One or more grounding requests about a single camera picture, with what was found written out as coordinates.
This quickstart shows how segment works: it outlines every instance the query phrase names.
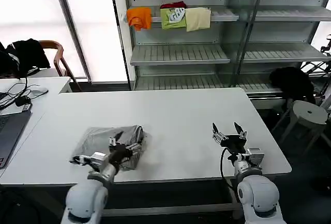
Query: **green t-shirt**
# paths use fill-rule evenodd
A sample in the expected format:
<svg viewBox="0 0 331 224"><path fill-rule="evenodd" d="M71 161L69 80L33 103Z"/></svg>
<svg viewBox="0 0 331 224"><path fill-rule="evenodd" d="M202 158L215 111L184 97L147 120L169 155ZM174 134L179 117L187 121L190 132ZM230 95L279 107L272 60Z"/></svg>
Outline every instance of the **green t-shirt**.
<svg viewBox="0 0 331 224"><path fill-rule="evenodd" d="M162 29L186 27L184 8L161 9Z"/></svg>

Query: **white stool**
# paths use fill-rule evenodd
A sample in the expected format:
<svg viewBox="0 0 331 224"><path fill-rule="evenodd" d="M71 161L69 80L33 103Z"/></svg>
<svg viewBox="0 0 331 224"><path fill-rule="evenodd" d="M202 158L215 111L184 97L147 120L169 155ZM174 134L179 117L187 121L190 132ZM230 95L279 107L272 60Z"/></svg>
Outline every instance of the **white stool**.
<svg viewBox="0 0 331 224"><path fill-rule="evenodd" d="M276 126L272 129L272 132L279 126L279 124L284 120L285 116L290 112L290 123L287 126L285 132L279 140L279 144L283 143L285 138L289 135L293 127L299 123L311 130L313 137L310 140L304 154L310 150L315 141L321 136L323 130L326 126L326 121L328 118L325 109L316 106L312 103L306 101L295 101L291 108L284 113Z"/></svg>

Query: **beige cloth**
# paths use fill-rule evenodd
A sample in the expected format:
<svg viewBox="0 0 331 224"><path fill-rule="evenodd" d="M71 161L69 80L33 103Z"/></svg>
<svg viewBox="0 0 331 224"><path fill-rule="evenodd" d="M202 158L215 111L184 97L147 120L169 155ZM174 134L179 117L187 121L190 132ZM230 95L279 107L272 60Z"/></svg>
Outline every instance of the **beige cloth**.
<svg viewBox="0 0 331 224"><path fill-rule="evenodd" d="M210 28L210 15L211 11L209 8L185 9L186 31Z"/></svg>

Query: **metal shelf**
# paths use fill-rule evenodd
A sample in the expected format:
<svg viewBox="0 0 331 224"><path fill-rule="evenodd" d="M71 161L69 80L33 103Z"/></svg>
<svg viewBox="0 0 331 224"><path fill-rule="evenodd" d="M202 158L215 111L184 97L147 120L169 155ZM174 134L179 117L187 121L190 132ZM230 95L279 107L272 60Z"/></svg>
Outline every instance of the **metal shelf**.
<svg viewBox="0 0 331 224"><path fill-rule="evenodd" d="M241 74L238 77L237 87L242 88L247 94L282 92L270 84L269 73Z"/></svg>
<svg viewBox="0 0 331 224"><path fill-rule="evenodd" d="M238 45L223 46L229 58L236 58ZM244 63L292 63L305 61L329 61L325 56L308 43L249 43Z"/></svg>
<svg viewBox="0 0 331 224"><path fill-rule="evenodd" d="M160 89L198 89L228 87L230 74L221 74L219 78L214 74L197 76L158 76L139 77L136 82L136 91L152 91ZM237 87L246 93L281 93L279 88L269 82L269 74L242 74L238 78Z"/></svg>
<svg viewBox="0 0 331 224"><path fill-rule="evenodd" d="M234 14L231 10L223 6L190 6L190 7L209 7L212 11L210 17L211 22L222 22L222 21L237 21L239 15ZM149 7L152 10L152 22L161 23L160 7L152 6Z"/></svg>
<svg viewBox="0 0 331 224"><path fill-rule="evenodd" d="M136 82L136 91L152 91L159 89L193 89L193 88L222 88L216 75L198 76L159 76L139 77Z"/></svg>
<svg viewBox="0 0 331 224"><path fill-rule="evenodd" d="M135 46L131 65L227 64L230 60L219 44L173 44Z"/></svg>
<svg viewBox="0 0 331 224"><path fill-rule="evenodd" d="M331 11L313 6L260 6L255 21L331 21Z"/></svg>

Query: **computer mouse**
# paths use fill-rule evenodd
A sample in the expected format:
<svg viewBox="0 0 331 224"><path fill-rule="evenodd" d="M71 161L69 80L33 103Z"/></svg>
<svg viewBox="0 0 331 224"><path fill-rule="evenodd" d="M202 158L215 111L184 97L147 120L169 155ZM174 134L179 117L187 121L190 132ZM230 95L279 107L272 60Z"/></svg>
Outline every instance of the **computer mouse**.
<svg viewBox="0 0 331 224"><path fill-rule="evenodd" d="M31 85L27 88L28 91L30 91L29 94L33 94L35 96L46 94L48 92L48 89L39 85Z"/></svg>

